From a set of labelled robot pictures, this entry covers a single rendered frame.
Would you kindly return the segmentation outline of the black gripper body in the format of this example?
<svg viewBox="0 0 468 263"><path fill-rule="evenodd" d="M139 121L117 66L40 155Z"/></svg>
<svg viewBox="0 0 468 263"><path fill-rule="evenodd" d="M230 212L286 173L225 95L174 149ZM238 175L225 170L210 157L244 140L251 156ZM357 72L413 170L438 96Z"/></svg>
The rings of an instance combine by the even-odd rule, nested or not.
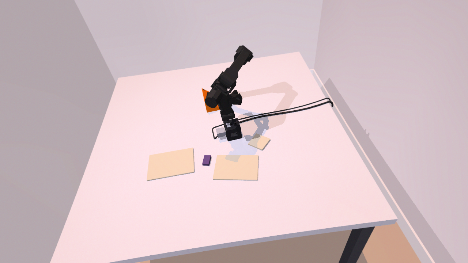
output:
<svg viewBox="0 0 468 263"><path fill-rule="evenodd" d="M224 96L218 103L219 108L222 108L222 111L220 113L222 121L227 121L235 118L235 113L233 109L231 109L231 107L229 106L229 98L229 95Z"/></svg>

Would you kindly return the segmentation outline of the purple rectangular block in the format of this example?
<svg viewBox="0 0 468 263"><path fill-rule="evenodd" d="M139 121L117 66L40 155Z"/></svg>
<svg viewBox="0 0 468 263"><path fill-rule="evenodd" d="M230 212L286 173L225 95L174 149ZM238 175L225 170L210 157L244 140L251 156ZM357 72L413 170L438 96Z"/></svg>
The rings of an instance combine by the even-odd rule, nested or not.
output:
<svg viewBox="0 0 468 263"><path fill-rule="evenodd" d="M203 158L203 166L209 166L210 165L210 160L211 160L211 155L204 155Z"/></svg>

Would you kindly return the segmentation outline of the black usb cable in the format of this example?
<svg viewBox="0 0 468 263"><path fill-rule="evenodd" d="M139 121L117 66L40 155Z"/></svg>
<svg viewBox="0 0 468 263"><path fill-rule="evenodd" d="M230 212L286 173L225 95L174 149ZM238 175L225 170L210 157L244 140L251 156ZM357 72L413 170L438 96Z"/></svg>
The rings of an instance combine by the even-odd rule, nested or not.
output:
<svg viewBox="0 0 468 263"><path fill-rule="evenodd" d="M329 97L326 97L324 99L329 99ZM321 100L324 100L324 99L321 99ZM318 101L321 101L321 100L317 100L314 103L317 103ZM306 104L306 105L310 105L310 104L313 104L313 103L309 103L309 104ZM306 106L306 105L303 105L303 106ZM299 106L299 107L303 107L303 106ZM299 107L289 108L289 109L285 109L285 110L295 109L295 108L299 108ZM280 111L285 111L285 110L280 110ZM280 111L274 111L274 112L280 112ZM269 114L269 113L273 113L273 112L263 113L263 114L259 114L259 115L264 115L264 114ZM246 117L246 118L251 118L251 117L254 117L254 116L256 116L256 115L251 115L251 116ZM218 125L218 126L215 126L215 127L219 127L219 126L222 126L222 125L224 125L224 124L221 124L221 125ZM216 129L217 130L217 137L215 137L214 132L213 132L213 129L215 127L212 128L212 133L213 133L214 139L216 139L217 137L219 138L219 137L224 137L225 135L227 135L225 129L223 127L220 127L220 128Z"/></svg>

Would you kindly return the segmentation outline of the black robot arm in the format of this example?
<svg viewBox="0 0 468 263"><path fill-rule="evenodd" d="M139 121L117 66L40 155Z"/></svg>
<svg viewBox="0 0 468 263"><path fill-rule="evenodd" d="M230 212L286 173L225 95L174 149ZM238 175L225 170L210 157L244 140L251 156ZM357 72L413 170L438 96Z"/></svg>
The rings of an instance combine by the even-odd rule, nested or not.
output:
<svg viewBox="0 0 468 263"><path fill-rule="evenodd" d="M220 74L220 76L211 85L211 91L207 92L205 103L211 108L217 107L221 98L229 95L229 106L241 105L242 97L237 90L233 89L236 86L236 79L240 68L253 58L253 53L245 46L239 46L234 56L234 62L230 67ZM229 91L227 91L229 89ZM232 92L233 91L233 92ZM232 94L229 94L231 93Z"/></svg>

